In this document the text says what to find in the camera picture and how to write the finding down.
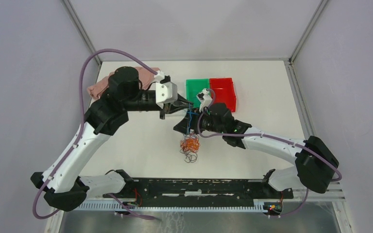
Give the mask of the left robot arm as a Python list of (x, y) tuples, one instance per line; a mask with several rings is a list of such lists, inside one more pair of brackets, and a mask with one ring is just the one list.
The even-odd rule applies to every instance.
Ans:
[(106, 91), (85, 112), (68, 148), (46, 171), (35, 172), (31, 181), (49, 206), (65, 212), (88, 198), (109, 193), (128, 197), (134, 188), (125, 171), (99, 176), (82, 176), (81, 171), (100, 146), (129, 120), (130, 111), (158, 111), (164, 119), (166, 114), (191, 105), (178, 94), (169, 76), (158, 75), (155, 89), (144, 90), (136, 68), (120, 67), (109, 77)]

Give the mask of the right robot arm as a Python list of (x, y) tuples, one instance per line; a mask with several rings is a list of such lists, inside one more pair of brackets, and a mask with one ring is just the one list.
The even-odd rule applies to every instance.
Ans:
[(265, 175), (261, 192), (267, 198), (285, 189), (302, 187), (323, 194), (331, 182), (342, 178), (338, 160), (320, 138), (290, 139), (268, 134), (235, 119), (224, 103), (215, 103), (203, 111), (192, 109), (173, 129), (196, 134), (208, 131), (209, 137), (220, 136), (232, 147), (261, 151), (291, 163), (291, 167), (272, 169)]

